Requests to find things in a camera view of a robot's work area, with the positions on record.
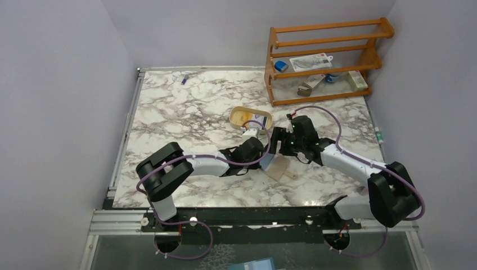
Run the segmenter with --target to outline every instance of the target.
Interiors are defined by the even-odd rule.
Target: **marble table top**
[[[184,75],[189,75],[181,85]],[[148,207],[136,191],[136,165],[169,142],[194,152],[214,152],[241,143],[241,132],[229,124],[235,106],[268,111],[273,125],[286,127],[286,114],[302,105],[272,107],[261,70],[148,71],[139,96],[113,206]],[[286,87],[290,81],[284,81]],[[337,92],[343,92],[337,84]],[[377,161],[383,157],[363,97],[317,102],[341,121],[341,144]],[[316,109],[305,109],[320,137],[336,138],[333,119]],[[264,145],[265,135],[259,138]],[[290,157],[289,171],[298,179],[279,181],[261,170],[234,177],[194,176],[174,192],[177,207],[321,206],[341,195],[358,196],[359,183],[331,168],[302,164]]]

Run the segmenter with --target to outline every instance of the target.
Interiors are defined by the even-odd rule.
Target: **robotic arm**
[[[329,138],[319,138],[313,123],[307,116],[293,118],[289,115],[289,119],[291,130],[281,127],[274,128],[269,154],[274,155],[278,142],[281,142],[280,154],[297,156],[301,152],[309,160],[309,163],[315,162],[321,166],[336,169],[368,188],[369,197],[343,196],[332,202],[334,214],[339,218],[343,220],[373,218],[387,227],[394,227],[420,207],[419,200],[401,181],[372,166],[376,164],[386,167],[413,186],[402,164],[394,162],[386,165],[354,154],[372,164],[371,166],[365,165],[345,155],[339,150],[335,141]],[[157,211],[159,218],[166,221],[177,213],[171,195],[187,177],[199,175],[235,176],[243,169],[258,169],[260,168],[258,163],[250,166],[231,165],[217,158],[243,164],[257,160],[263,153],[263,144],[255,137],[247,139],[237,147],[209,154],[215,156],[215,159],[201,159],[203,154],[182,150],[178,143],[171,142],[141,162],[136,167],[136,172],[140,178],[143,178],[166,162],[181,156],[192,155],[192,158],[173,162],[171,166],[150,175],[143,182],[148,199]]]

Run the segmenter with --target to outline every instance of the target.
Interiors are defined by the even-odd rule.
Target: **wall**
[[[377,19],[388,14],[394,0],[103,3],[138,66],[263,66],[271,26]]]
[[[427,201],[419,221],[433,269],[475,269],[477,257],[477,3],[397,0],[395,37],[371,79],[371,111],[388,160]]]
[[[77,269],[136,68],[99,0],[0,3],[0,269]]]

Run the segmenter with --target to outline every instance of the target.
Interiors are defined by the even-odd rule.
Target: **beige basket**
[[[236,106],[230,112],[230,116],[228,117],[228,120],[230,121],[230,125],[232,126],[232,128],[240,129],[240,127],[246,121],[242,118],[243,112],[262,115],[267,117],[267,123],[265,124],[265,127],[267,128],[267,130],[270,130],[272,128],[273,117],[269,112],[260,111],[260,110],[256,110],[252,108],[243,107],[243,106]],[[265,134],[265,131],[260,130],[260,134]]]

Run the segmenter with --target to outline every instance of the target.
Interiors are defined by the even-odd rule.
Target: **wooden rack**
[[[376,29],[374,33],[362,34],[362,35],[351,35],[351,36],[345,36],[345,37],[320,38],[320,39],[297,40],[297,41],[286,41],[286,42],[280,42],[277,36],[277,34],[280,34],[280,33],[332,29],[332,28],[346,28],[346,27],[365,26],[365,25],[376,25]],[[265,63],[265,84],[267,85],[267,91],[270,97],[270,103],[272,104],[272,106],[278,106],[278,105],[299,104],[299,103],[305,103],[305,102],[316,102],[316,101],[330,100],[335,98],[346,98],[346,97],[369,95],[371,93],[371,87],[365,89],[364,91],[358,91],[358,92],[352,92],[352,93],[331,94],[327,96],[304,97],[304,98],[295,98],[291,100],[277,101],[273,97],[272,80],[291,78],[291,77],[310,76],[310,75],[316,75],[316,74],[337,73],[337,72],[347,72],[351,70],[359,70],[361,74],[363,75],[364,79],[367,81],[367,77],[366,77],[367,71],[370,69],[379,69],[382,66],[381,58],[379,58],[379,56],[376,53],[376,40],[378,38],[391,38],[393,37],[393,35],[394,35],[394,29],[389,23],[389,21],[384,17],[377,20],[338,22],[334,24],[304,25],[304,26],[292,26],[292,27],[285,27],[285,28],[271,27],[270,36],[268,38],[267,62]],[[358,45],[358,46],[312,49],[308,51],[295,51],[295,52],[282,52],[282,53],[273,52],[273,49],[278,49],[282,47],[303,46],[303,45],[333,43],[333,42],[348,42],[348,41],[358,41],[363,39],[367,39],[367,43],[364,45]],[[286,73],[277,73],[277,71],[273,67],[273,63],[274,63],[273,59],[276,59],[276,58],[313,55],[317,53],[357,51],[357,50],[361,50],[362,53],[358,61],[353,66],[344,66],[344,67],[334,68],[334,69],[330,68],[330,69],[319,69],[319,70],[286,72]]]

